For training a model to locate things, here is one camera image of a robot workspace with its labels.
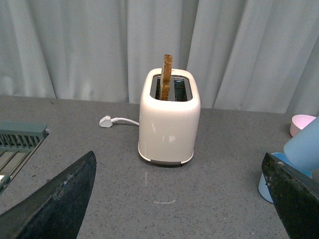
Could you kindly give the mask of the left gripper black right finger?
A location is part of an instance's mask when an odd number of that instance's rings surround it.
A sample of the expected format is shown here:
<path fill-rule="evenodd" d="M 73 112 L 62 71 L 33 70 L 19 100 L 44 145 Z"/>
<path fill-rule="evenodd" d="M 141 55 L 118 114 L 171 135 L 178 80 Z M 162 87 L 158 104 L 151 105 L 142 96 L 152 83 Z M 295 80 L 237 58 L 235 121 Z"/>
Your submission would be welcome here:
<path fill-rule="evenodd" d="M 262 172 L 277 214 L 291 239 L 319 237 L 319 184 L 270 153 Z"/>

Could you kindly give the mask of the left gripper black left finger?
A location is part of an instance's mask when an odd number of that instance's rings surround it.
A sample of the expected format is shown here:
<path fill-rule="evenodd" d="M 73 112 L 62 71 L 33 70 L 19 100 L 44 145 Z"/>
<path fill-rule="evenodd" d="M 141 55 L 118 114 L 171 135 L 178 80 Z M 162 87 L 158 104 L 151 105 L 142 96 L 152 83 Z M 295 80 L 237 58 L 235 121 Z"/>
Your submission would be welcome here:
<path fill-rule="evenodd" d="M 2 239 L 75 239 L 94 186 L 89 151 L 25 200 L 0 216 Z"/>

